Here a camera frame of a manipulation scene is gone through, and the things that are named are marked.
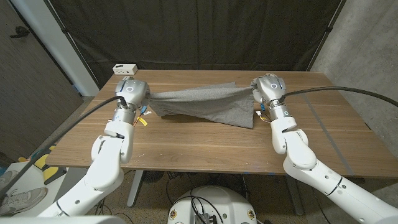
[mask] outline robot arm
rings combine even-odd
[[[360,223],[397,223],[398,209],[383,202],[319,161],[308,147],[307,135],[296,127],[287,107],[279,102],[286,88],[282,78],[266,74],[252,81],[254,99],[268,106],[271,114],[272,145],[287,154],[284,169],[335,202]]]
[[[98,136],[91,149],[93,163],[87,174],[63,197],[44,210],[39,217],[84,215],[123,181],[120,163],[129,162],[132,154],[136,110],[147,104],[146,82],[124,77],[115,89],[127,106],[117,103],[112,121],[105,127],[107,136]]]

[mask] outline gray fabric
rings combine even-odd
[[[253,101],[251,87],[236,88],[235,83],[226,83],[152,93],[149,106],[158,116],[185,114],[253,128]]]

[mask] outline sneaker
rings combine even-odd
[[[3,189],[7,184],[18,174],[18,171],[10,170],[5,172],[0,177],[0,190]]]
[[[47,194],[47,188],[41,187],[16,195],[5,196],[1,203],[0,215],[24,212],[37,205]]]

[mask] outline table surface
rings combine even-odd
[[[151,92],[175,91],[198,86],[236,82],[248,86],[265,73],[283,77],[287,91],[332,86],[320,72],[261,72],[203,70],[139,70],[134,78],[146,81]],[[113,75],[86,111],[114,96],[123,78]],[[309,139],[318,159],[341,175],[398,177],[398,160],[366,126],[338,91],[319,91],[286,99],[290,114]],[[112,119],[115,103],[109,103],[69,131],[48,156],[52,166],[88,167],[91,147]],[[259,110],[258,103],[254,109]],[[254,115],[254,128],[239,128],[182,114],[144,116],[137,124],[134,149],[122,167],[143,170],[284,174],[286,155],[275,152],[271,127]]]

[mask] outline black curtain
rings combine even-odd
[[[139,69],[306,70],[340,0],[52,1],[102,87]]]

